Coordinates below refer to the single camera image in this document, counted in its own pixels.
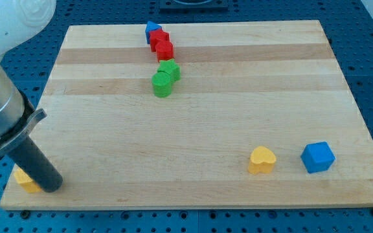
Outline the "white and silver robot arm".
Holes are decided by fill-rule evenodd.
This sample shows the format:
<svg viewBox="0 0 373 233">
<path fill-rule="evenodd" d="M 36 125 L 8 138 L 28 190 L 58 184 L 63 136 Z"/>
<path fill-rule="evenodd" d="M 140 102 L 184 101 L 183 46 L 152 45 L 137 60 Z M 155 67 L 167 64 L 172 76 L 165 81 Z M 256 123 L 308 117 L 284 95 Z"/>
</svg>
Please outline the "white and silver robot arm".
<svg viewBox="0 0 373 233">
<path fill-rule="evenodd" d="M 56 0 L 0 0 L 0 58 L 40 33 L 55 10 Z M 0 160 L 45 117 L 44 110 L 34 108 L 0 64 Z"/>
</svg>

